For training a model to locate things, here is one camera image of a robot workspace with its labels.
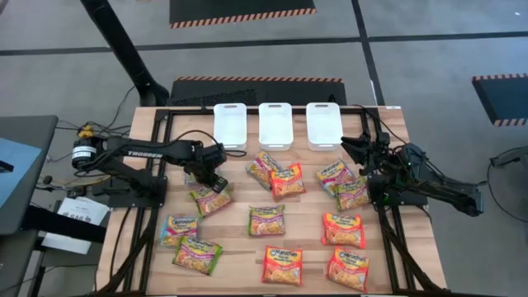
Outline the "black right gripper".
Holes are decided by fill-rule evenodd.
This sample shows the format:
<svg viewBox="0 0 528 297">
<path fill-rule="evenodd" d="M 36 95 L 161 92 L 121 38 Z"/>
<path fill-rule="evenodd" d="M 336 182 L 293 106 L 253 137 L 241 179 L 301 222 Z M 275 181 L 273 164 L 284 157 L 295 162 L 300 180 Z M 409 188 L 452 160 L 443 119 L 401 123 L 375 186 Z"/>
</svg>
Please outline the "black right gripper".
<svg viewBox="0 0 528 297">
<path fill-rule="evenodd" d="M 381 163 L 389 155 L 390 137 L 387 132 L 379 132 L 374 140 L 361 135 L 357 138 L 341 137 L 342 147 L 355 164 L 360 164 L 360 174 L 368 176 L 380 169 Z"/>
</svg>

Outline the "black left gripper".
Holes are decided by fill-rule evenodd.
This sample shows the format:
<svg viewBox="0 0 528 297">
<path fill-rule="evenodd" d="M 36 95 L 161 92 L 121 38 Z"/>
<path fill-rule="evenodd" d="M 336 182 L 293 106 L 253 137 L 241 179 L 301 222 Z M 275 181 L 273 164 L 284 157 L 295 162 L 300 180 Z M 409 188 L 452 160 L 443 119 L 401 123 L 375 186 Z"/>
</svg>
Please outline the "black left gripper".
<svg viewBox="0 0 528 297">
<path fill-rule="evenodd" d="M 222 144 L 204 146 L 202 142 L 193 143 L 194 159 L 185 165 L 184 172 L 193 175 L 198 183 L 220 193 L 229 184 L 222 177 L 218 166 L 227 161 L 227 154 Z"/>
</svg>

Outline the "green pink Maruchan ramen pack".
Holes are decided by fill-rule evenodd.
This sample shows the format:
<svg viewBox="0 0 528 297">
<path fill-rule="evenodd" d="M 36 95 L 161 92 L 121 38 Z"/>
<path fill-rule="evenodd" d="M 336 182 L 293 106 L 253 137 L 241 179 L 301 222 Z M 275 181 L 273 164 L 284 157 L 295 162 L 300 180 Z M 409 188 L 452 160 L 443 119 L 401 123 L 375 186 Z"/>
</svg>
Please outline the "green pink Maruchan ramen pack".
<svg viewBox="0 0 528 297">
<path fill-rule="evenodd" d="M 284 205 L 251 207 L 248 234 L 250 236 L 285 234 L 284 210 Z"/>
<path fill-rule="evenodd" d="M 366 179 L 359 177 L 336 187 L 337 210 L 351 210 L 370 203 Z"/>
<path fill-rule="evenodd" d="M 220 193 L 216 193 L 210 188 L 202 187 L 191 191 L 189 195 L 196 203 L 202 218 L 212 215 L 232 202 L 229 188 L 224 188 Z"/>
<path fill-rule="evenodd" d="M 223 247 L 191 236 L 179 239 L 172 263 L 210 276 L 216 267 Z"/>
</svg>

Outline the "orange Maruchan ramen pack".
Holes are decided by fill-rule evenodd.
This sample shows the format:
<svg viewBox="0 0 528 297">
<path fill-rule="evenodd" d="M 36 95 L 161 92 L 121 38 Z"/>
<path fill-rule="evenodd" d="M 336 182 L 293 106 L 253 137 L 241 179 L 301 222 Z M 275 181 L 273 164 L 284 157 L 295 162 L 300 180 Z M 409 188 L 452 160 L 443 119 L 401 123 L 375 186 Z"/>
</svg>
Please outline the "orange Maruchan ramen pack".
<svg viewBox="0 0 528 297">
<path fill-rule="evenodd" d="M 335 247 L 327 264 L 326 277 L 353 290 L 366 292 L 370 259 L 344 247 Z"/>
<path fill-rule="evenodd" d="M 302 285 L 303 251 L 266 246 L 261 282 Z"/>
<path fill-rule="evenodd" d="M 272 171 L 271 193 L 274 201 L 305 193 L 301 165 L 295 163 L 282 170 Z"/>
<path fill-rule="evenodd" d="M 359 249 L 365 247 L 365 231 L 362 218 L 340 214 L 323 214 L 324 245 L 345 245 Z"/>
</svg>

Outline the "white plastic bin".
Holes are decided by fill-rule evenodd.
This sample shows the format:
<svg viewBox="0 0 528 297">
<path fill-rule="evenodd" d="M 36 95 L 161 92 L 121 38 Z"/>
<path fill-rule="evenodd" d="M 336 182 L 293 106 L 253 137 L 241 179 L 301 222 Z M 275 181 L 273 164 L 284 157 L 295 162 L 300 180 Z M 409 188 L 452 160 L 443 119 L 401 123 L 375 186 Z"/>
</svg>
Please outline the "white plastic bin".
<svg viewBox="0 0 528 297">
<path fill-rule="evenodd" d="M 309 103 L 306 106 L 308 147 L 313 151 L 334 151 L 343 136 L 340 106 L 336 103 Z"/>
<path fill-rule="evenodd" d="M 214 106 L 214 138 L 226 149 L 244 150 L 247 146 L 248 114 L 243 103 Z"/>
<path fill-rule="evenodd" d="M 294 141 L 292 106 L 262 103 L 258 107 L 259 144 L 267 151 L 287 151 Z"/>
</svg>

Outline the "black hazard-striped floor mat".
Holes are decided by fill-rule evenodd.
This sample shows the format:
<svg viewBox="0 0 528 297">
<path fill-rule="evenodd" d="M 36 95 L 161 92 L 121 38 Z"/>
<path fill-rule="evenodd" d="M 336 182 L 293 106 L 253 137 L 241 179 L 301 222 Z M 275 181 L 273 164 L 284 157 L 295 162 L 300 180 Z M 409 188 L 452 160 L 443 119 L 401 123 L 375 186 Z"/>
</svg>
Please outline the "black hazard-striped floor mat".
<svg viewBox="0 0 528 297">
<path fill-rule="evenodd" d="M 494 126 L 528 126 L 528 74 L 474 76 L 471 83 Z"/>
<path fill-rule="evenodd" d="M 169 106 L 214 106 L 243 103 L 289 103 L 305 106 L 312 102 L 347 104 L 344 82 L 340 78 L 279 77 L 177 77 L 167 104 Z"/>
<path fill-rule="evenodd" d="M 172 29 L 298 17 L 317 12 L 314 0 L 170 0 Z"/>
</svg>

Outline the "white printed paper sheet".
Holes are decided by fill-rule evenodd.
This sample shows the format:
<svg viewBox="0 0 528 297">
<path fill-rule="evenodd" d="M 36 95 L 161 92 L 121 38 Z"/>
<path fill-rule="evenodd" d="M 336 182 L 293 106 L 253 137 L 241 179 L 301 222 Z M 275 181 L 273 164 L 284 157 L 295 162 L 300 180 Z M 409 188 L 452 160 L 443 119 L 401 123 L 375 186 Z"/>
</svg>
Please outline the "white printed paper sheet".
<svg viewBox="0 0 528 297">
<path fill-rule="evenodd" d="M 109 211 L 107 205 L 91 200 L 87 197 L 64 198 L 57 213 L 70 219 L 80 220 L 85 223 L 100 225 Z M 42 245 L 67 252 L 86 255 L 91 243 L 85 240 L 71 238 L 56 233 L 47 233 Z"/>
</svg>

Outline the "black desk leg bar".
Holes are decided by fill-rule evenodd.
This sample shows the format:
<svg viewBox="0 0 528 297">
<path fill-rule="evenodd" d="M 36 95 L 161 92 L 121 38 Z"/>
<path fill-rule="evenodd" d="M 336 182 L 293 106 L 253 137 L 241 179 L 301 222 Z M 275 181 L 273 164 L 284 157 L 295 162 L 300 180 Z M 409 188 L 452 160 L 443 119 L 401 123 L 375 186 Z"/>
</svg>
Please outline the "black desk leg bar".
<svg viewBox="0 0 528 297">
<path fill-rule="evenodd" d="M 30 205 L 21 222 L 21 230 L 38 230 L 93 243 L 103 243 L 106 228 L 72 219 L 47 209 Z"/>
</svg>

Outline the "black floor device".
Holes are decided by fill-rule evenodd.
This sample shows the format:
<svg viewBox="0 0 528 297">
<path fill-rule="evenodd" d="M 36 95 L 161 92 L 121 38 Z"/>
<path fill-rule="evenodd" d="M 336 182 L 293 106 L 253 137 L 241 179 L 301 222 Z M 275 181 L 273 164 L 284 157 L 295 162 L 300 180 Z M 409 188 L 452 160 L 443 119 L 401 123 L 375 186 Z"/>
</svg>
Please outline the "black floor device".
<svg viewBox="0 0 528 297">
<path fill-rule="evenodd" d="M 495 168 L 502 168 L 507 164 L 517 163 L 523 159 L 528 160 L 528 145 L 508 149 L 507 151 L 498 154 L 496 157 L 490 158 L 490 163 Z"/>
</svg>

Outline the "black stand pole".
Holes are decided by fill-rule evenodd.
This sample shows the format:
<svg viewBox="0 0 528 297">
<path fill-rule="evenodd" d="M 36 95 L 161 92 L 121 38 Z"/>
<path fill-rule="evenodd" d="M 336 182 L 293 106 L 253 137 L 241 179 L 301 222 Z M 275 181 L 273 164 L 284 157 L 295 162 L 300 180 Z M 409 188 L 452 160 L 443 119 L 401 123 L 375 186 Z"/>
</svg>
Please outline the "black stand pole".
<svg viewBox="0 0 528 297">
<path fill-rule="evenodd" d="M 156 82 L 108 0 L 80 0 L 114 55 L 129 75 L 141 106 L 165 106 L 168 90 Z"/>
</svg>

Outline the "grey side desk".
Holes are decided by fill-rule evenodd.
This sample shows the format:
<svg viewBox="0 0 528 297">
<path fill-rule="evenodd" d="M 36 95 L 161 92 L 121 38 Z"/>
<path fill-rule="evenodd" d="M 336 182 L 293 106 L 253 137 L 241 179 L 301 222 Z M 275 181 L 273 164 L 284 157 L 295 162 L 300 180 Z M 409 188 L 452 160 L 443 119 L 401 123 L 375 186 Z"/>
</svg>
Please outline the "grey side desk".
<svg viewBox="0 0 528 297">
<path fill-rule="evenodd" d="M 0 139 L 41 149 L 39 157 L 0 208 L 0 236 L 17 232 L 30 204 L 58 122 L 55 115 L 0 117 Z"/>
</svg>

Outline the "blue sheet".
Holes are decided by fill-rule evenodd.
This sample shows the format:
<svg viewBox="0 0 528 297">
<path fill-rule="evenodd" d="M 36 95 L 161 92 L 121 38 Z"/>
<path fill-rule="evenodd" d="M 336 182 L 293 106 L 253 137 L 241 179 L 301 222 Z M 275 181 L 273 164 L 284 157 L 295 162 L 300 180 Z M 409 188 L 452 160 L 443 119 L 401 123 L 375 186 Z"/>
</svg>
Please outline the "blue sheet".
<svg viewBox="0 0 528 297">
<path fill-rule="evenodd" d="M 41 149 L 37 147 L 0 139 L 0 162 L 13 166 L 11 171 L 0 169 L 0 208 L 29 171 L 40 152 Z"/>
</svg>

